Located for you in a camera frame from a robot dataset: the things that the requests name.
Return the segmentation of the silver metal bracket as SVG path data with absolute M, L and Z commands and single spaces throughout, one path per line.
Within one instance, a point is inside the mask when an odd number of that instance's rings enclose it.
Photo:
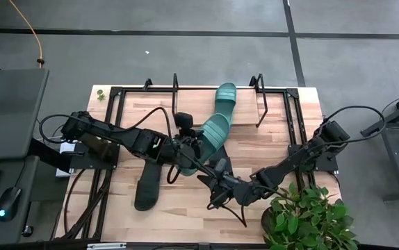
M 88 244 L 86 250 L 126 250 L 125 242 L 102 242 Z

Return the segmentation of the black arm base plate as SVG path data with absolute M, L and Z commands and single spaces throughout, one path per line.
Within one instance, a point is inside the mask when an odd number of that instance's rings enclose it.
M 112 170 L 117 167 L 120 146 L 108 143 L 104 149 L 90 149 L 82 143 L 76 143 L 71 152 L 72 169 L 105 169 Z
M 306 174 L 314 171 L 334 173 L 338 170 L 336 154 L 328 151 L 322 153 L 314 160 L 308 160 L 306 163 L 302 163 L 300 166 L 300 171 Z

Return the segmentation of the black metal table frame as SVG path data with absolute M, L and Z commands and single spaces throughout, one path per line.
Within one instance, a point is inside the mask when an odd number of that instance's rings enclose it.
M 97 100 L 97 90 L 104 91 L 103 101 Z M 267 91 L 268 113 L 261 125 L 234 125 L 225 145 L 235 175 L 245 180 L 258 169 L 285 159 L 288 146 L 309 139 L 322 119 L 316 88 L 267 87 Z M 175 131 L 172 95 L 171 88 L 162 85 L 96 85 L 87 109 L 94 118 L 123 127 L 139 123 L 166 133 Z M 242 224 L 236 218 L 240 207 L 235 201 L 226 208 L 206 209 L 210 192 L 195 176 L 180 176 L 173 184 L 161 181 L 156 205 L 147 211 L 136 210 L 133 203 L 143 166 L 141 159 L 125 149 L 120 151 L 109 192 L 82 235 L 97 236 L 103 242 L 263 242 L 260 220 L 269 201 L 247 207 Z

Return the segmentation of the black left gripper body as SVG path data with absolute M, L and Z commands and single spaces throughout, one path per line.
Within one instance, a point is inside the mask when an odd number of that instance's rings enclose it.
M 197 157 L 200 153 L 200 141 L 196 137 L 175 135 L 169 143 L 168 164 L 180 169 L 197 170 Z

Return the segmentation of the green rubber slide sandal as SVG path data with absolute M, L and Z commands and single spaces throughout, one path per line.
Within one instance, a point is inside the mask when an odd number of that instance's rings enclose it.
M 229 137 L 230 124 L 224 115 L 216 113 L 210 116 L 200 128 L 204 130 L 204 135 L 203 144 L 200 148 L 201 153 L 197 159 L 204 164 L 226 142 Z M 192 175 L 192 169 L 178 168 L 178 170 L 183 176 Z
M 233 83 L 223 83 L 215 92 L 214 113 L 224 115 L 232 125 L 237 89 Z

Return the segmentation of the white power box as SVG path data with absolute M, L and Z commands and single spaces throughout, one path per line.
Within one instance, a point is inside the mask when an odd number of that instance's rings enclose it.
M 62 143 L 62 144 L 60 145 L 59 152 L 60 152 L 60 153 L 64 153 L 64 152 L 66 152 L 66 151 L 73 152 L 74 149 L 75 149 L 75 146 L 76 146 L 75 143 L 67 143 L 67 142 L 64 142 L 64 143 Z M 72 168 L 69 168 L 69 170 L 68 170 L 67 172 L 64 172 L 64 171 L 62 171 L 62 170 L 57 169 L 57 170 L 56 170 L 56 177 L 57 177 L 57 178 L 67 178 L 67 177 L 70 177 L 71 174 L 73 174 L 73 173 L 74 173 L 74 169 L 72 169 Z

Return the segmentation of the black desk bracket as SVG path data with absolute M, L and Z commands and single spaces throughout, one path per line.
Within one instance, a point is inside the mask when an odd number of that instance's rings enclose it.
M 61 171 L 70 172 L 71 157 L 53 150 L 37 139 L 31 139 L 27 155 L 37 156 L 41 162 Z

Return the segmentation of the dark grey desk panel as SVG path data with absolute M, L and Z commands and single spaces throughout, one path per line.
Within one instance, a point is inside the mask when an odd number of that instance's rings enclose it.
M 27 154 L 48 78 L 47 69 L 0 71 L 0 159 Z

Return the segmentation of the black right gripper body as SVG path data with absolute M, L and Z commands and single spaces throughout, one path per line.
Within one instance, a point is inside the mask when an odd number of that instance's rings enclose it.
M 229 199 L 235 199 L 237 204 L 245 204 L 245 181 L 230 174 L 215 177 L 217 183 L 213 194 L 218 196 L 226 194 Z

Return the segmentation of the black computer mouse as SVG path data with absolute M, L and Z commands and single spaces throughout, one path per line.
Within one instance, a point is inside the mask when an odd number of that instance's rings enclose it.
M 7 188 L 0 197 L 0 222 L 9 222 L 17 214 L 22 190 L 19 187 Z

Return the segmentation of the potted green leafy plant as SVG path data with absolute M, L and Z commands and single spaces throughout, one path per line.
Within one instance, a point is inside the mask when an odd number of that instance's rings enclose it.
M 326 187 L 282 188 L 263 212 L 263 240 L 269 250 L 358 250 L 348 208 Z

